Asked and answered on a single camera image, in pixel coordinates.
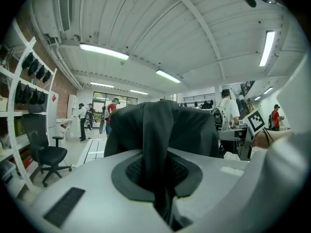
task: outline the sign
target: sign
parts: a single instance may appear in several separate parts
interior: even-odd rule
[[[264,121],[258,110],[254,110],[253,112],[248,114],[243,119],[243,121],[250,128],[253,135],[257,134],[259,131],[261,131],[264,128]]]

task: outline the air vent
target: air vent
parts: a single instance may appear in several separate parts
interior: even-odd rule
[[[70,0],[59,0],[59,15],[63,32],[70,29],[69,1]]]

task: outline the chair armrest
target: chair armrest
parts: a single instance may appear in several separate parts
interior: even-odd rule
[[[63,140],[64,139],[63,136],[53,136],[52,138],[53,139],[57,139],[57,140]]]

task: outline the brick wall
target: brick wall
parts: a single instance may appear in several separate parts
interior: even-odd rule
[[[39,35],[37,31],[35,30],[32,22],[29,10],[26,6],[22,7],[20,12],[16,15],[17,24],[20,27],[20,30],[24,34],[25,38],[30,41],[32,37],[34,36],[36,39],[36,44],[34,46],[34,50],[36,54],[48,65],[48,67],[54,71],[55,68],[57,68],[57,65],[55,64],[54,60],[49,56],[46,49],[44,48],[43,43],[41,42]],[[49,89],[52,78],[50,80],[43,84],[41,81],[36,81],[35,84],[39,87]],[[70,81],[64,76],[61,70],[57,70],[56,76],[54,78],[54,83],[52,86],[52,91],[56,92],[59,95],[59,101],[58,101],[58,107],[57,107],[57,117],[58,118],[66,118],[67,117],[67,105],[68,105],[68,98],[70,94],[77,93],[77,89],[70,83]]]

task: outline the white shirt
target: white shirt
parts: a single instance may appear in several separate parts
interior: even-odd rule
[[[86,118],[86,107],[82,106],[79,110],[80,119]]]
[[[233,120],[234,117],[239,117],[240,112],[237,103],[232,99],[224,98],[221,100],[219,106],[224,108],[224,114],[229,122]]]

